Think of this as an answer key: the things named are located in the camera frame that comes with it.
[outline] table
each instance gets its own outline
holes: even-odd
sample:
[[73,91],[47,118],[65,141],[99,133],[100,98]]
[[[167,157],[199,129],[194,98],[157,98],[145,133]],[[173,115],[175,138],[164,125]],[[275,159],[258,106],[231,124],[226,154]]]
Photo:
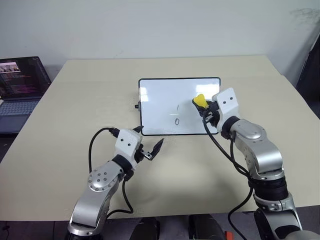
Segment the table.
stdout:
[[[140,78],[178,77],[220,77],[222,89],[233,87],[240,116],[263,126],[280,149],[296,207],[320,204],[320,121],[265,56],[69,60],[0,164],[0,220],[69,220],[87,184],[94,133],[139,125]],[[145,136],[145,150],[160,139]],[[115,142],[107,132],[97,137],[93,168],[113,157]],[[235,158],[245,164],[238,150]],[[134,214],[114,218],[228,212],[249,188],[208,136],[185,135],[165,136],[126,191]],[[126,208],[120,190],[110,207]],[[256,208],[251,198],[241,210]]]

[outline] wire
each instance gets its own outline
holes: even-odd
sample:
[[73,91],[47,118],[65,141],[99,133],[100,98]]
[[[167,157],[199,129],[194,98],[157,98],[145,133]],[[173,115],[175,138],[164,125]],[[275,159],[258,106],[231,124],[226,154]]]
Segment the wire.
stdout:
[[107,214],[106,219],[108,219],[112,214],[115,214],[115,213],[125,213],[125,214],[133,214],[134,213],[134,209],[131,206],[131,204],[128,200],[127,194],[126,194],[126,182],[127,182],[126,180],[123,180],[123,182],[122,182],[122,194],[123,194],[124,201],[130,210],[124,210],[124,209],[113,210]]
[[97,131],[95,133],[95,135],[93,135],[91,141],[90,141],[90,145],[89,145],[89,174],[92,172],[92,164],[91,164],[91,152],[92,152],[92,145],[94,144],[94,141],[96,139],[96,137],[101,133],[103,132],[104,130],[109,130],[110,128],[109,127],[104,127],[104,128],[101,128],[99,131]]
[[55,240],[55,228],[56,228],[56,221],[53,221],[53,227],[52,227],[52,240]]
[[[208,112],[204,111],[202,114],[202,122],[203,122],[203,126],[204,129],[206,131],[206,133],[208,134],[209,138],[213,141],[213,143],[218,147],[218,149],[223,153],[223,155],[230,161],[232,162],[233,166],[235,167],[235,169],[242,175],[246,176],[248,181],[251,181],[251,177],[250,177],[250,173],[248,172],[247,169],[245,169],[243,166],[241,166],[239,163],[236,162],[235,159],[235,154],[234,154],[234,140],[232,138],[230,138],[230,155],[224,150],[224,148],[218,143],[218,141],[215,139],[215,137],[212,135],[212,133],[209,131],[208,126],[207,126],[207,122],[206,122],[206,117],[207,117]],[[232,223],[231,221],[231,215],[237,211],[238,209],[240,209],[242,206],[244,206],[249,199],[251,198],[253,193],[253,188],[250,187],[250,191],[249,194],[247,195],[247,197],[243,200],[243,202],[241,202],[239,205],[237,205],[234,209],[232,209],[229,213],[228,213],[228,221],[231,225],[231,227],[243,238],[243,240],[247,240],[246,237],[236,228],[236,226]]]
[[232,163],[233,163],[235,169],[240,174],[246,176],[248,178],[248,180],[250,181],[250,174],[249,174],[248,170],[236,162],[235,154],[234,154],[234,140],[232,138],[230,139],[230,156],[232,158]]
[[248,201],[249,199],[251,198],[252,196],[252,193],[253,193],[253,188],[250,187],[250,191],[249,191],[249,194],[246,196],[246,198],[238,205],[236,206],[234,209],[232,209],[229,213],[228,213],[228,221],[231,225],[231,227],[242,237],[243,240],[247,240],[246,237],[236,228],[236,226],[232,223],[231,221],[231,215],[237,211],[238,209],[240,209],[242,206],[244,206]]
[[223,155],[232,162],[233,160],[232,160],[231,156],[229,156],[229,154],[224,150],[224,148],[218,143],[218,141],[215,139],[215,137],[209,131],[209,128],[208,128],[207,122],[206,122],[207,113],[208,113],[207,111],[204,111],[202,114],[203,126],[204,126],[206,133],[209,135],[209,138],[213,141],[213,143],[217,146],[217,148],[223,153]]

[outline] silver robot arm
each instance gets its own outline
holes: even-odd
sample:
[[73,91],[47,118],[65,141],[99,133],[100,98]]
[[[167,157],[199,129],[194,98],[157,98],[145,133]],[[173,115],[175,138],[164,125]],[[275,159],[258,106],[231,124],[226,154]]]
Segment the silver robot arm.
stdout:
[[200,115],[232,140],[242,152],[249,172],[249,186],[258,206],[254,213],[263,240],[318,239],[319,235],[303,231],[293,197],[287,190],[283,159],[279,149],[267,138],[265,129],[239,119],[235,92],[228,88],[206,101],[204,96],[193,99]]
[[117,191],[119,183],[122,180],[128,181],[138,163],[143,158],[152,160],[162,146],[163,139],[153,147],[152,152],[144,151],[142,136],[139,134],[141,129],[142,127],[109,129],[117,138],[114,158],[90,172],[85,191],[73,209],[65,239],[100,239],[99,234],[108,216],[111,197]]

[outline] yellow object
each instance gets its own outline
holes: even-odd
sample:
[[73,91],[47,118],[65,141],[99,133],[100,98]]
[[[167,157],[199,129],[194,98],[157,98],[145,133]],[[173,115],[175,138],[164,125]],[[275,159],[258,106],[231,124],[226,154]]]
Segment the yellow object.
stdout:
[[199,107],[207,108],[209,105],[205,99],[205,95],[199,94],[193,99],[194,103],[197,104]]

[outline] whiteboard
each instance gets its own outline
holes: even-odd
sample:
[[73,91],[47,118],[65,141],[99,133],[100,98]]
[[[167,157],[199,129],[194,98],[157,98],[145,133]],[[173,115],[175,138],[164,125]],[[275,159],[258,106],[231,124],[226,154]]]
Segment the whiteboard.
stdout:
[[[192,99],[203,94],[211,101],[220,91],[219,77],[143,78],[138,86],[143,135],[206,134]],[[208,128],[217,133],[210,124]]]

